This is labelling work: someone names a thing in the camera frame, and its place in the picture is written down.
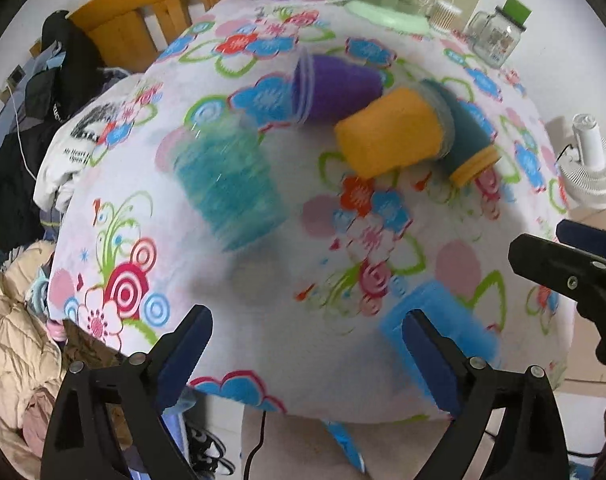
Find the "blue fuzzy cup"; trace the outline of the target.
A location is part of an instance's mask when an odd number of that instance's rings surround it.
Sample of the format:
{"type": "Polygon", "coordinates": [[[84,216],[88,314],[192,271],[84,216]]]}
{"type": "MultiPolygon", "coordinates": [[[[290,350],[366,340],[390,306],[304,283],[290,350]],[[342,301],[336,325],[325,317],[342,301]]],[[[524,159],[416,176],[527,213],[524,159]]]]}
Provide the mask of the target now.
{"type": "Polygon", "coordinates": [[[422,376],[407,350],[402,324],[407,313],[421,310],[443,337],[451,338],[467,358],[479,356],[493,364],[498,354],[498,338],[485,329],[483,323],[456,299],[439,281],[422,283],[405,295],[382,318],[380,330],[396,351],[403,367],[414,382],[422,376]]]}

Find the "glass jar green lid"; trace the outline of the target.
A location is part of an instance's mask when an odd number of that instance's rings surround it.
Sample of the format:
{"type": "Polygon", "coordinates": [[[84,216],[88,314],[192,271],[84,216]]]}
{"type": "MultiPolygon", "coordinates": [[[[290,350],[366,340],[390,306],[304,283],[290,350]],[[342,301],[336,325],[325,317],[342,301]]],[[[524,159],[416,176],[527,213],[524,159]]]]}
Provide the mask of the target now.
{"type": "Polygon", "coordinates": [[[501,68],[519,44],[530,15],[520,0],[506,0],[493,13],[478,12],[467,26],[472,51],[488,66],[501,68]]]}

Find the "orange fuzzy cup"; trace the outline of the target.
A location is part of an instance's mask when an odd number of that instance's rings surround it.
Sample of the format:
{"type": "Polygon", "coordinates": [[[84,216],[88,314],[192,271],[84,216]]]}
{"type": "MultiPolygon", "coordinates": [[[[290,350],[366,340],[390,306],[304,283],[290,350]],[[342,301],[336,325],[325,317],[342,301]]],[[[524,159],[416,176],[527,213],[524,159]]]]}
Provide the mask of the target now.
{"type": "Polygon", "coordinates": [[[397,88],[337,122],[339,149],[358,177],[372,179],[439,156],[451,126],[427,89],[397,88]]]}

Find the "wooden chair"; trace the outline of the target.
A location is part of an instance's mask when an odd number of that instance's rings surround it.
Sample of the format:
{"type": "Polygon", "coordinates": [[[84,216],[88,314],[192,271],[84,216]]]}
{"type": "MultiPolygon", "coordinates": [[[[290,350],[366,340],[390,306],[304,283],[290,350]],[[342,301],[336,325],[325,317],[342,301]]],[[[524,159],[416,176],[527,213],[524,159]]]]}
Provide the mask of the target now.
{"type": "MultiPolygon", "coordinates": [[[[209,10],[221,0],[200,0],[209,10]]],[[[188,0],[90,0],[66,15],[96,47],[105,66],[143,73],[160,55],[145,13],[157,21],[167,44],[191,24],[188,0]]]]}

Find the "small glass candle jar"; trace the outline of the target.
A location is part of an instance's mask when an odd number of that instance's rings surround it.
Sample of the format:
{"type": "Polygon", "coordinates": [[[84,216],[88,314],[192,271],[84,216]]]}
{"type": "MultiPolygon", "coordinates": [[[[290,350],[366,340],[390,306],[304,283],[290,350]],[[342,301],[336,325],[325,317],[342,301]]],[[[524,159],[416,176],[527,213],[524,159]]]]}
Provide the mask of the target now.
{"type": "Polygon", "coordinates": [[[427,13],[428,23],[437,32],[451,32],[460,23],[462,10],[454,3],[437,0],[427,13]]]}

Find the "beige quilted jacket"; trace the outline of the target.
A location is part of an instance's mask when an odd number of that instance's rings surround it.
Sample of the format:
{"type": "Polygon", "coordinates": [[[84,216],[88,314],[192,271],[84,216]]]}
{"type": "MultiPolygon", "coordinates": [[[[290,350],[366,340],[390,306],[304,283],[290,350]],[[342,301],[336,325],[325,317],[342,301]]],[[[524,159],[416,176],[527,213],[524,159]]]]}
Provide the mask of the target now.
{"type": "Polygon", "coordinates": [[[26,293],[55,245],[40,240],[0,271],[0,450],[21,477],[37,479],[41,459],[20,434],[33,394],[56,396],[64,371],[61,351],[26,306],[26,293]]]}

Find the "pile of dark clothes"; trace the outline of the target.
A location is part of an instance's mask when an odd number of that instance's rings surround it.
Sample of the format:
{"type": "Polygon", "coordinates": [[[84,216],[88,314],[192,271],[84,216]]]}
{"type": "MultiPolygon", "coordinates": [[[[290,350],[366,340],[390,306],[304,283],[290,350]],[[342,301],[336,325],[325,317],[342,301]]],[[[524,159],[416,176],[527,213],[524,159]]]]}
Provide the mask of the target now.
{"type": "Polygon", "coordinates": [[[46,18],[42,50],[62,62],[43,67],[12,103],[12,126],[0,144],[0,250],[9,252],[44,234],[33,192],[38,168],[60,126],[102,93],[107,66],[87,36],[66,19],[66,11],[46,18]]]}

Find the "teal fuzzy cup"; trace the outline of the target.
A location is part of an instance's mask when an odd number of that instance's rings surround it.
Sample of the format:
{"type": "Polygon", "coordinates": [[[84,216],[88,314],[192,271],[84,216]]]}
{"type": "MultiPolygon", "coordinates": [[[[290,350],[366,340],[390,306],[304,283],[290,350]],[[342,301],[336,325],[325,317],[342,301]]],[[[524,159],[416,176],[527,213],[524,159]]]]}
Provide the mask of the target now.
{"type": "Polygon", "coordinates": [[[171,155],[172,174],[226,252],[271,234],[286,206],[248,116],[228,113],[188,128],[171,155]]]}

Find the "purple fuzzy cup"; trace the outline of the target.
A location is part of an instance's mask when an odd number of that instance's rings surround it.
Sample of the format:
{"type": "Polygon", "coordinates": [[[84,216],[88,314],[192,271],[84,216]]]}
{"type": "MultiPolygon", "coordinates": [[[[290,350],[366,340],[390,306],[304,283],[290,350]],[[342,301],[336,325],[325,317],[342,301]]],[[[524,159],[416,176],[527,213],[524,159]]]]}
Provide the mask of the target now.
{"type": "Polygon", "coordinates": [[[335,124],[382,94],[383,80],[374,68],[331,55],[304,53],[291,82],[293,120],[335,124]]]}

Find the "white printed t-shirt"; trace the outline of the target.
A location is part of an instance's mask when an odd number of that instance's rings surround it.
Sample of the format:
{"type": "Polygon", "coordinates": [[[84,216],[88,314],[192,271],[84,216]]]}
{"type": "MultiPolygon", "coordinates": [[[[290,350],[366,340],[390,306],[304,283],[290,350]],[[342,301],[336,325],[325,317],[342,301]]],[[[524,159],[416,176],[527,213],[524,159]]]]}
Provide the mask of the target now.
{"type": "Polygon", "coordinates": [[[122,105],[142,77],[134,74],[119,80],[58,128],[36,174],[33,202],[38,208],[56,209],[61,214],[67,210],[102,133],[118,118],[122,105]]]}

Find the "white floor fan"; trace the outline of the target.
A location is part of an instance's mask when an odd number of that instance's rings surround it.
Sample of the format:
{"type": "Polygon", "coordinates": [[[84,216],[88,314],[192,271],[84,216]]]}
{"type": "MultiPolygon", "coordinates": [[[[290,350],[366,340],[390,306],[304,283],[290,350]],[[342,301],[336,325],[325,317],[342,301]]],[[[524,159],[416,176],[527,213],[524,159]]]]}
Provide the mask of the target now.
{"type": "Polygon", "coordinates": [[[594,115],[576,114],[573,141],[558,156],[565,192],[580,206],[606,209],[606,139],[594,115]]]}

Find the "dark teal yellow-rim cup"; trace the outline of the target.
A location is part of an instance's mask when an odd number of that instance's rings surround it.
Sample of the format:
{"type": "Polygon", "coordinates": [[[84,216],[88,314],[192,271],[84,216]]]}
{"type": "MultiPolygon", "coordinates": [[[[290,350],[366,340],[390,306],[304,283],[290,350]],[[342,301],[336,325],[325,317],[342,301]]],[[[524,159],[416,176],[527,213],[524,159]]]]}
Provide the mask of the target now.
{"type": "Polygon", "coordinates": [[[455,94],[436,81],[423,79],[422,96],[437,112],[445,139],[437,161],[456,188],[463,188],[500,159],[489,135],[455,94]]]}

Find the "floral tablecloth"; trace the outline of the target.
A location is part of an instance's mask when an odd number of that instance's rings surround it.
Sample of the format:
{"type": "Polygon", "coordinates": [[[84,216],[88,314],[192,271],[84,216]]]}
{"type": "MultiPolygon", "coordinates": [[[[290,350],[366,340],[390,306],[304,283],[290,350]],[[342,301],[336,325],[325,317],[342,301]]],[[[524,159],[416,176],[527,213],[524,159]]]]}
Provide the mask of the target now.
{"type": "Polygon", "coordinates": [[[514,274],[522,233],[553,238],[566,211],[552,145],[516,76],[460,37],[401,35],[332,3],[223,0],[153,63],[105,126],[64,215],[49,313],[125,354],[150,349],[195,304],[214,330],[191,384],[260,410],[395,422],[432,406],[382,334],[439,281],[482,323],[494,364],[566,371],[574,310],[514,274]],[[300,53],[375,68],[385,87],[429,78],[455,93],[500,159],[464,188],[439,167],[357,177],[332,128],[291,125],[300,53]],[[285,203],[254,246],[218,245],[177,180],[176,137],[240,112],[285,203]]]}

